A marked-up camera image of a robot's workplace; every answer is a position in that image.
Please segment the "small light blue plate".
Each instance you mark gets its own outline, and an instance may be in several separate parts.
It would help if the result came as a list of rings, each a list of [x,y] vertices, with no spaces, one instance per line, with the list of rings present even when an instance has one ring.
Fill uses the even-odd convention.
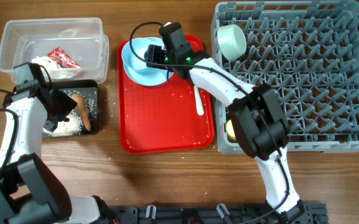
[[[149,45],[163,46],[163,41],[157,37],[140,37],[132,39],[132,46],[135,53],[144,59],[144,54],[146,53]],[[134,55],[131,50],[130,43],[127,42],[121,52],[121,58],[123,63],[129,68],[132,68],[135,72],[146,72],[150,70],[150,67],[147,67],[146,63],[140,60],[137,56]]]

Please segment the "large light blue plate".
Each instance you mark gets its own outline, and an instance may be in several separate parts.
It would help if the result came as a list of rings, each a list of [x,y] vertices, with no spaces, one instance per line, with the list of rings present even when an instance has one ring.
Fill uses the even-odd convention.
[[[157,37],[144,37],[132,39],[133,49],[136,54],[144,58],[149,45],[162,47],[163,41]],[[143,86],[157,86],[163,84],[173,76],[173,72],[159,68],[147,67],[146,63],[139,60],[132,52],[130,43],[127,42],[121,52],[124,70],[127,76],[135,83]]]

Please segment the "white tissue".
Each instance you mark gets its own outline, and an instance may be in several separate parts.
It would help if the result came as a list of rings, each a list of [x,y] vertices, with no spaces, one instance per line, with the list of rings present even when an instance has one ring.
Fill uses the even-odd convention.
[[[56,61],[52,60],[48,56],[33,58],[31,62],[43,66],[46,71],[48,71],[51,79],[62,80],[73,78],[76,76],[74,72],[68,71],[65,68],[61,67]]]

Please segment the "red strawberry cake wrapper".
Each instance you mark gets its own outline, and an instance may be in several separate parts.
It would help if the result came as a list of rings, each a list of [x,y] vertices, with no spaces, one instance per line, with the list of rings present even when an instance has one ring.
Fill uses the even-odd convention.
[[[57,62],[62,68],[80,68],[79,64],[68,56],[60,47],[53,49],[47,56],[51,60]]]

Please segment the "white plastic spoon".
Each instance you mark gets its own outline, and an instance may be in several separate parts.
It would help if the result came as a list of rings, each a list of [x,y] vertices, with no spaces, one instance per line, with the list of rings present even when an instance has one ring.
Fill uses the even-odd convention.
[[[194,89],[194,94],[195,94],[195,105],[196,105],[197,114],[199,116],[203,116],[205,112],[204,112],[203,103],[202,103],[202,99],[200,96],[198,86],[194,85],[193,89]]]

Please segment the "green bowl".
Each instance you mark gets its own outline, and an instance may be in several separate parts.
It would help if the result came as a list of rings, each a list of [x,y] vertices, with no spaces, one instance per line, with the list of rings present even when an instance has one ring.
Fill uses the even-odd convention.
[[[236,25],[227,25],[218,28],[218,46],[228,61],[234,61],[245,54],[247,42],[242,29]]]

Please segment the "yellow plastic cup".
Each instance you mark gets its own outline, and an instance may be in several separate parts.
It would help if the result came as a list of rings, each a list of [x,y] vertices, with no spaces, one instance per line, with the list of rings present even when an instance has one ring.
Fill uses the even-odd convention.
[[[230,142],[237,142],[235,132],[233,129],[233,124],[230,119],[226,122],[225,131],[226,131],[227,138]]]

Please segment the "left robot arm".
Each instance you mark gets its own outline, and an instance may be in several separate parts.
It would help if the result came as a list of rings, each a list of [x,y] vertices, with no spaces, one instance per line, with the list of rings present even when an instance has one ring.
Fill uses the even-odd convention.
[[[40,158],[43,130],[53,131],[77,103],[52,87],[37,63],[14,67],[17,86],[0,112],[6,127],[0,149],[0,223],[102,223],[114,216],[99,197],[73,197]]]

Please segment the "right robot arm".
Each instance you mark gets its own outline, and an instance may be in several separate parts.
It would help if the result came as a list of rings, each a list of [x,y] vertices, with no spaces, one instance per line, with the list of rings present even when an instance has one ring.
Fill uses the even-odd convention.
[[[255,159],[263,177],[271,209],[262,217],[276,217],[279,223],[295,221],[304,209],[287,163],[290,127],[274,89],[267,83],[246,83],[221,68],[206,52],[195,51],[178,22],[160,24],[159,35],[164,45],[148,48],[146,65],[175,72],[227,107],[237,143]]]

